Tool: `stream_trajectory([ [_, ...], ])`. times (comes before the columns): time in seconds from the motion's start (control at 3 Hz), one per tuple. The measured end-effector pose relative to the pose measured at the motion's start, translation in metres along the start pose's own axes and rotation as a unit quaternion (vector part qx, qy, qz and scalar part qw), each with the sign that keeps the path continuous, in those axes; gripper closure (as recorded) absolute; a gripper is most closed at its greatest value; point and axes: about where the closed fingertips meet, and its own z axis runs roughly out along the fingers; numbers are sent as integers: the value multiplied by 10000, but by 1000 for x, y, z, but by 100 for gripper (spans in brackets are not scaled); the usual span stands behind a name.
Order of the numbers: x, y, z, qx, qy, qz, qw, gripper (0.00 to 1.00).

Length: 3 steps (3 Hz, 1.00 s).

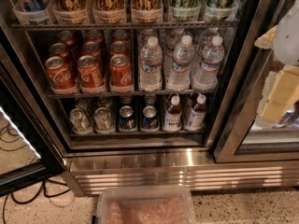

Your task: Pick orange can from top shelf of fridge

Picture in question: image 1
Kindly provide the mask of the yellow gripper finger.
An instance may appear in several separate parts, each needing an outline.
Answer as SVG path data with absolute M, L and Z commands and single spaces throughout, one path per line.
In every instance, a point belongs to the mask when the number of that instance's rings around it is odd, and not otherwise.
M 285 65 L 275 76 L 261 117 L 268 122 L 278 122 L 298 100 L 299 66 Z
M 277 26 L 272 27 L 265 34 L 258 37 L 254 42 L 254 46 L 259 49 L 271 49 L 273 48 L 274 37 L 277 31 Z

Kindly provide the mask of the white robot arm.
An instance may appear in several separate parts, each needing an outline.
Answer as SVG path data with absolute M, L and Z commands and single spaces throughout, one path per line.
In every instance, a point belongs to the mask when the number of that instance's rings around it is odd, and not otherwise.
M 257 108 L 256 122 L 270 129 L 299 99 L 299 0 L 295 0 L 278 25 L 260 36 L 254 46 L 272 49 L 274 58 L 284 65 L 279 72 L 269 72 Z

